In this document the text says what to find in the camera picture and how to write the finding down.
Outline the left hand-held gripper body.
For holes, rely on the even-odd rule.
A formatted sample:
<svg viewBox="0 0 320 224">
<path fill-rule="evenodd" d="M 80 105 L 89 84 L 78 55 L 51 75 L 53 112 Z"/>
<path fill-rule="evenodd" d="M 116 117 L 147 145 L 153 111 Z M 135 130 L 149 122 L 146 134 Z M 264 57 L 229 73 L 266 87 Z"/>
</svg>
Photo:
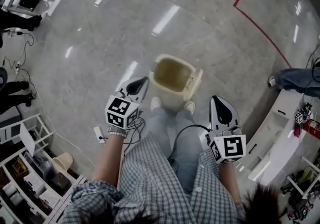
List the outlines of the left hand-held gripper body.
<svg viewBox="0 0 320 224">
<path fill-rule="evenodd" d="M 109 97 L 105 107 L 106 122 L 127 130 L 140 115 L 142 102 L 149 86 L 148 77 L 129 79 Z"/>
</svg>

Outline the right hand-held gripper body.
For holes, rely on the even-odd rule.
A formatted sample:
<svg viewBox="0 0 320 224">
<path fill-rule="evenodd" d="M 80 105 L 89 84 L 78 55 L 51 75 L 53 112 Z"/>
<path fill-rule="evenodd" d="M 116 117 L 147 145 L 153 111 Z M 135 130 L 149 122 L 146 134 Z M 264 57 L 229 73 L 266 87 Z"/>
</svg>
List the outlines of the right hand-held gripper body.
<svg viewBox="0 0 320 224">
<path fill-rule="evenodd" d="M 218 164 L 236 162 L 246 155 L 246 135 L 242 133 L 238 111 L 225 99 L 214 95 L 209 103 L 211 129 L 207 145 Z"/>
</svg>

